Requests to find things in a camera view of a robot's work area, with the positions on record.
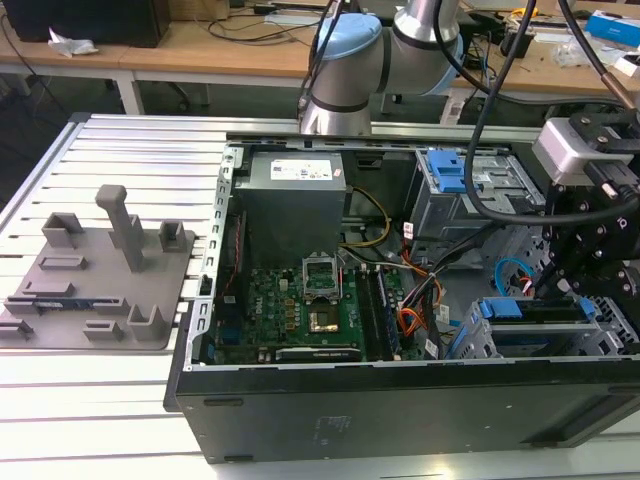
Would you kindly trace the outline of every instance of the cardboard box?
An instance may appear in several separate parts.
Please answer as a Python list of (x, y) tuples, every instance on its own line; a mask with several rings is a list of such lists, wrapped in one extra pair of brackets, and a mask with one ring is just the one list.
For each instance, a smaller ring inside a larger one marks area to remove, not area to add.
[(171, 20), (211, 22), (229, 18), (229, 0), (169, 0)]
[(631, 17), (596, 10), (589, 18), (586, 30), (594, 37), (632, 47), (640, 45), (640, 20)]

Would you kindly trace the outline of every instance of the gray fixture plate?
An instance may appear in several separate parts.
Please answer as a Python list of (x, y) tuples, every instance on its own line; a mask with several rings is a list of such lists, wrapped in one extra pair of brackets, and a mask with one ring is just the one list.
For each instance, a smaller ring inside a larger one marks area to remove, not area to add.
[[(74, 298), (125, 298), (130, 307), (137, 305), (142, 318), (148, 319), (154, 305), (160, 312), (161, 324), (156, 324), (153, 334), (134, 336), (127, 323), (129, 309), (124, 314), (98, 314), (95, 310), (46, 310), (40, 315), (25, 313), (12, 315), (8, 310), (0, 315), (3, 322), (17, 318), (24, 320), (33, 332), (23, 336), (0, 335), (0, 348), (45, 348), (45, 349), (109, 349), (109, 350), (160, 350), (166, 347), (176, 307), (184, 283), (195, 234), (186, 231), (187, 245), (182, 252), (163, 253), (157, 230), (144, 230), (143, 270), (132, 273), (127, 266), (122, 250), (115, 249), (110, 230), (85, 228), (84, 233), (72, 234), (73, 248), (52, 248), (47, 243), (24, 277), (16, 295), (23, 296), (23, 290), (30, 282), (42, 284), (70, 282)], [(82, 256), (87, 265), (84, 270), (42, 270), (39, 264), (45, 257)], [(101, 326), (114, 321), (117, 335), (85, 334), (86, 322)]]

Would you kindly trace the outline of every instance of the open computer tower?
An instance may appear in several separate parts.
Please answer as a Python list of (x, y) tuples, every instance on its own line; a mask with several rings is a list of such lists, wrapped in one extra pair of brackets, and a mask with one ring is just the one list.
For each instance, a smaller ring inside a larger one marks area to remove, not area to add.
[[(494, 269), (544, 268), (533, 228), (490, 232), (438, 272), (427, 328), (401, 325), (406, 267), (488, 228), (452, 174), (464, 145), (230, 135), (168, 389), (208, 462), (572, 447), (640, 408), (633, 319)], [(544, 202), (529, 143), (476, 155), (492, 208)]]

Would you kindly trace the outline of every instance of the blue cable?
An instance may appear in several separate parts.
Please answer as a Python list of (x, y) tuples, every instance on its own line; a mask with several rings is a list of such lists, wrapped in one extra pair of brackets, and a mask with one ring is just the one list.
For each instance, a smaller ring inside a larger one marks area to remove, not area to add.
[(498, 292), (500, 293), (501, 296), (503, 297), (507, 297), (507, 291), (505, 290), (504, 286), (502, 285), (502, 267), (504, 267), (507, 263), (515, 263), (516, 265), (518, 265), (519, 267), (521, 267), (526, 273), (527, 275), (529, 275), (532, 279), (533, 276), (536, 274), (536, 272), (534, 272), (533, 268), (531, 268), (529, 265), (527, 265), (526, 263), (524, 263), (522, 260), (518, 260), (517, 258), (513, 258), (513, 257), (507, 257), (507, 258), (503, 258), (502, 260), (500, 260), (498, 263), (496, 263), (496, 269), (493, 273), (493, 276), (495, 277), (495, 281), (496, 281), (496, 288), (498, 289)]

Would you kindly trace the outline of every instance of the blue latch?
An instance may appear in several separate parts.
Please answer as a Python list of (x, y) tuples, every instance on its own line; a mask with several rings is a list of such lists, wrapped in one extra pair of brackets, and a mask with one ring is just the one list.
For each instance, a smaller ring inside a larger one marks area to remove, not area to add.
[(480, 304), (480, 308), (482, 308), (482, 304), (491, 309), (492, 316), (495, 318), (522, 318), (518, 302), (513, 298), (488, 298)]
[(464, 161), (455, 150), (427, 151), (427, 167), (438, 180), (442, 193), (465, 193)]
[(588, 318), (593, 318), (596, 314), (596, 307), (593, 305), (593, 302), (586, 297), (580, 297), (580, 306), (582, 307), (582, 311)]

